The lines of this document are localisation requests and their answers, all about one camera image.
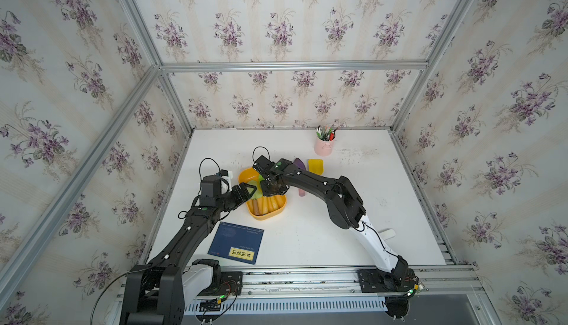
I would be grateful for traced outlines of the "green shovel yellow handle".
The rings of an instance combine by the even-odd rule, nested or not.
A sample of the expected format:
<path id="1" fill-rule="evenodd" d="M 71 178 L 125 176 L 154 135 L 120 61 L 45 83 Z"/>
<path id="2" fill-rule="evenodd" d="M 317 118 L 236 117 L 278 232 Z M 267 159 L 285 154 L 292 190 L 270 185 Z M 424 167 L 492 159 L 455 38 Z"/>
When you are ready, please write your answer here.
<path id="1" fill-rule="evenodd" d="M 256 187 L 256 190 L 252 196 L 252 206 L 253 206 L 254 215 L 256 216 L 265 215 L 267 213 L 267 209 L 266 209 L 266 203 L 264 202 L 263 199 L 264 195 L 260 183 L 259 181 L 257 181 L 257 179 L 253 179 L 251 180 L 251 185 Z"/>

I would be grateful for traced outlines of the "yellow plastic storage box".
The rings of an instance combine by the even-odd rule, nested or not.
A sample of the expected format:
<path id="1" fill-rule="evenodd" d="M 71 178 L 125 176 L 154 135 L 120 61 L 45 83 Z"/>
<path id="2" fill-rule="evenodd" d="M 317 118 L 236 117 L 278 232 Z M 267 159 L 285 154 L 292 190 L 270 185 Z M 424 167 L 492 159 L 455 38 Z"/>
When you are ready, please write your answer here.
<path id="1" fill-rule="evenodd" d="M 256 187 L 250 200 L 246 202 L 249 214 L 259 220 L 266 220 L 283 212 L 287 199 L 285 196 L 268 196 L 261 185 L 264 178 L 253 168 L 245 169 L 239 175 L 239 183 Z"/>

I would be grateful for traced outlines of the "yellow square shovel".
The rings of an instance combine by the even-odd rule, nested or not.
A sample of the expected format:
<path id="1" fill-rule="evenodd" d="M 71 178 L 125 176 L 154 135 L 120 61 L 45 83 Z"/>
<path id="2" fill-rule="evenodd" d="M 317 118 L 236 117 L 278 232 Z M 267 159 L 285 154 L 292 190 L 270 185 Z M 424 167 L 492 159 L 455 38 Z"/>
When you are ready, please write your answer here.
<path id="1" fill-rule="evenodd" d="M 284 206 L 284 204 L 285 204 L 284 196 L 276 195 L 276 196 L 267 197 L 266 199 L 266 206 L 270 213 L 279 210 Z"/>
<path id="2" fill-rule="evenodd" d="M 308 170 L 311 173 L 321 176 L 324 172 L 324 163 L 322 159 L 309 159 Z"/>

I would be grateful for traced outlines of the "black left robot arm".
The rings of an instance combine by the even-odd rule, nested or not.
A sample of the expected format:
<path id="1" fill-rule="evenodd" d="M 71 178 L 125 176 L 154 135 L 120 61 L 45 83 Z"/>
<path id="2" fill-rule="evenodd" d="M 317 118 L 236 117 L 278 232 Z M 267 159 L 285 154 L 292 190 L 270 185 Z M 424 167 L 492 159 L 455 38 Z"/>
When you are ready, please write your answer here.
<path id="1" fill-rule="evenodd" d="M 182 275 L 190 258 L 220 221 L 220 214 L 236 210 L 257 191 L 251 184 L 240 183 L 224 193 L 223 183 L 218 176 L 202 179 L 201 191 L 186 211 L 173 239 L 156 257 L 129 272 L 121 324 L 182 322 L 186 301 Z"/>

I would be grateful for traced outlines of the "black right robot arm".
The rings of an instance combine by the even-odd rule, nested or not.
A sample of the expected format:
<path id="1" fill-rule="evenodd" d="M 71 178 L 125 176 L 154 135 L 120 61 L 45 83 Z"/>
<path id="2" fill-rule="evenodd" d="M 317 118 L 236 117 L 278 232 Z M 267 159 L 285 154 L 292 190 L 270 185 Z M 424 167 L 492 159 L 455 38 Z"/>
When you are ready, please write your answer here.
<path id="1" fill-rule="evenodd" d="M 287 159 L 272 162 L 265 156 L 258 157 L 253 168 L 263 177 L 261 189 L 268 196 L 283 196 L 290 187 L 296 187 L 325 202 L 330 220 L 340 229 L 352 231 L 373 259 L 385 291 L 403 292 L 408 297 L 417 293 L 419 279 L 414 270 L 374 228 L 362 198 L 347 177 L 324 177 Z"/>

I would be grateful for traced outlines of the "blue notebook yellow label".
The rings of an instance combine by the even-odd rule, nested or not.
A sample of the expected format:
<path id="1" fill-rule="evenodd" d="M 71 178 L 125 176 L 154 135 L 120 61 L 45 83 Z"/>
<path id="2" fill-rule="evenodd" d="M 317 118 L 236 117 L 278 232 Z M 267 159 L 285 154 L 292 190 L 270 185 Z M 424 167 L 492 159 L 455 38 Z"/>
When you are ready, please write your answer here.
<path id="1" fill-rule="evenodd" d="M 222 221 L 208 254 L 246 264 L 256 264 L 264 230 Z"/>

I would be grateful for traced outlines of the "pink pen cup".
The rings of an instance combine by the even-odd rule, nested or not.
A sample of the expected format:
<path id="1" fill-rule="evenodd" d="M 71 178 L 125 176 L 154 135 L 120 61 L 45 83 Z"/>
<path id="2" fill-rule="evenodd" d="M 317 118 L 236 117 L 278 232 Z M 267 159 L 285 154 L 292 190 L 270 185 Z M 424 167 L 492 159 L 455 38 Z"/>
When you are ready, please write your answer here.
<path id="1" fill-rule="evenodd" d="M 316 138 L 314 144 L 314 151 L 318 156 L 330 156 L 334 149 L 334 141 L 325 141 Z"/>

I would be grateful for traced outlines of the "pens in cup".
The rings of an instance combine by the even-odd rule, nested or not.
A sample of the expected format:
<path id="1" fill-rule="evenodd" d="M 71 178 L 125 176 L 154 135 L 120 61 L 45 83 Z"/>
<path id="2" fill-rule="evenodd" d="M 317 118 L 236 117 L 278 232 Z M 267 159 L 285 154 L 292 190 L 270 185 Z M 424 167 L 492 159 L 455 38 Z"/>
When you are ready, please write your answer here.
<path id="1" fill-rule="evenodd" d="M 335 140 L 336 137 L 336 128 L 318 126 L 316 129 L 317 138 L 321 141 L 331 142 Z"/>

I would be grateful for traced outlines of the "white flat paddle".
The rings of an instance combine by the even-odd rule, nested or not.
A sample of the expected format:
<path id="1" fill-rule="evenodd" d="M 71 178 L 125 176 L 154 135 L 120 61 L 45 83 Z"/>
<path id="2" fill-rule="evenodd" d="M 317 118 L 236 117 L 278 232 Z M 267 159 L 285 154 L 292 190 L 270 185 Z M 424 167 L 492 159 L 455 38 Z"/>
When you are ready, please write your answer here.
<path id="1" fill-rule="evenodd" d="M 382 240 L 387 241 L 393 239 L 396 236 L 396 232 L 393 229 L 385 229 L 379 232 L 379 236 Z"/>

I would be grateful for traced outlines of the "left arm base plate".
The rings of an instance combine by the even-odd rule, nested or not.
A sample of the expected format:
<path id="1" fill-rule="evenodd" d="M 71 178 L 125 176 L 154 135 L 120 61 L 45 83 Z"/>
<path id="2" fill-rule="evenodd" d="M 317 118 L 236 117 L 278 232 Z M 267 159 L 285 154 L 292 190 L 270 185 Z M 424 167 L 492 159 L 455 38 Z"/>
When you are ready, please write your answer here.
<path id="1" fill-rule="evenodd" d="M 222 271 L 219 276 L 213 277 L 212 284 L 205 290 L 202 290 L 198 296 L 241 295 L 242 289 L 242 272 Z"/>

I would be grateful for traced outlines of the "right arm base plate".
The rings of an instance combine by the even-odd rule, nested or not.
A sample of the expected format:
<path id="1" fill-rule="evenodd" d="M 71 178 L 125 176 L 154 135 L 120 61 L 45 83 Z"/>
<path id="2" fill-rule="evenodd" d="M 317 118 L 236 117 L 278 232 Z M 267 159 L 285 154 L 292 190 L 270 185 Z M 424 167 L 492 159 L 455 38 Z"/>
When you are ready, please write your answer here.
<path id="1" fill-rule="evenodd" d="M 356 275 L 363 293 L 404 293 L 411 296 L 420 289 L 419 277 L 411 268 L 400 275 L 377 268 L 359 269 Z"/>

